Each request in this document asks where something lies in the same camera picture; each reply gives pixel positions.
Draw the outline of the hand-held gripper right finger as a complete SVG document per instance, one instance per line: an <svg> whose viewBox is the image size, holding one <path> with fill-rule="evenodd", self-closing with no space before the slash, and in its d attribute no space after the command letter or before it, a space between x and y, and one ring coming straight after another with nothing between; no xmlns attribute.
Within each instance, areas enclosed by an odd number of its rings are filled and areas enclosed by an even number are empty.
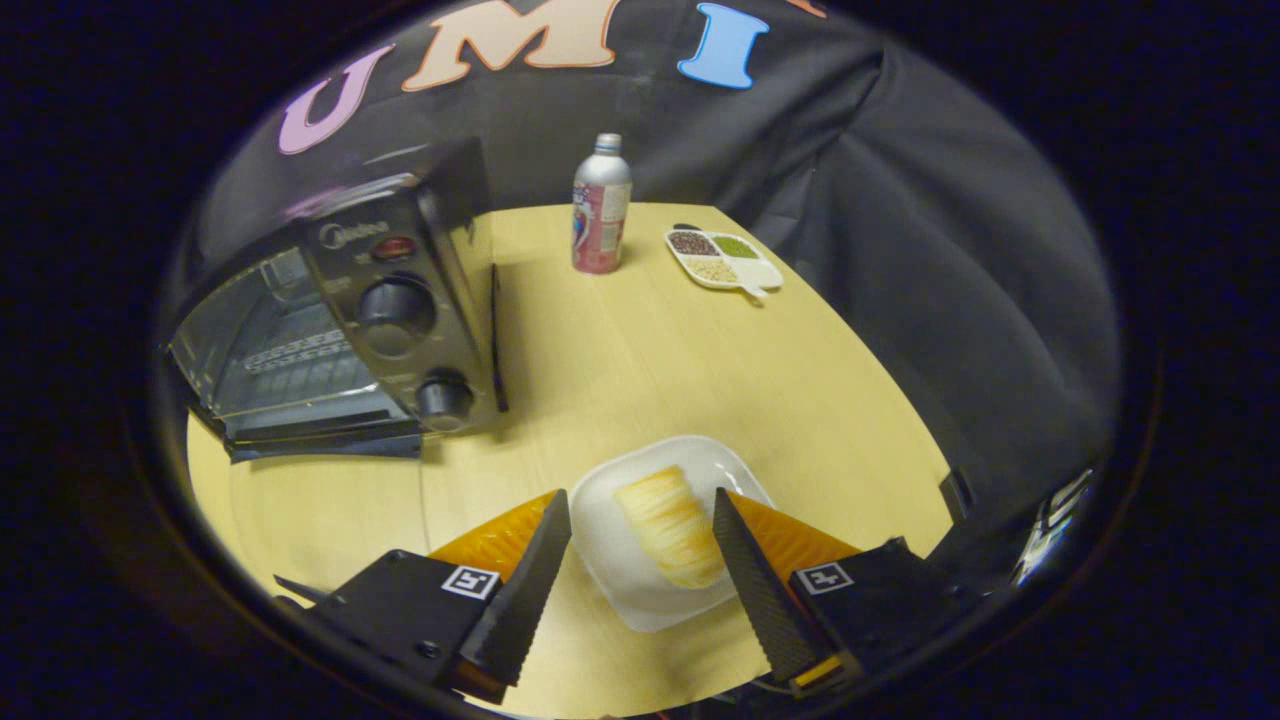
<svg viewBox="0 0 1280 720"><path fill-rule="evenodd" d="M712 528L771 680L796 698L895 669L980 602L902 537L858 550L727 489L716 492Z"/></svg>

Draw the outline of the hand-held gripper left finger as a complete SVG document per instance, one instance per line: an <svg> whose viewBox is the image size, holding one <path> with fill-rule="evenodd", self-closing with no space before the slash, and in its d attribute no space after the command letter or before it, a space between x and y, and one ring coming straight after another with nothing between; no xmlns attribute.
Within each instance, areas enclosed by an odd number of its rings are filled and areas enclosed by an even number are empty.
<svg viewBox="0 0 1280 720"><path fill-rule="evenodd" d="M498 705L518 683L571 536L568 496L554 489L430 553L389 550L335 589L276 584L356 650Z"/></svg>

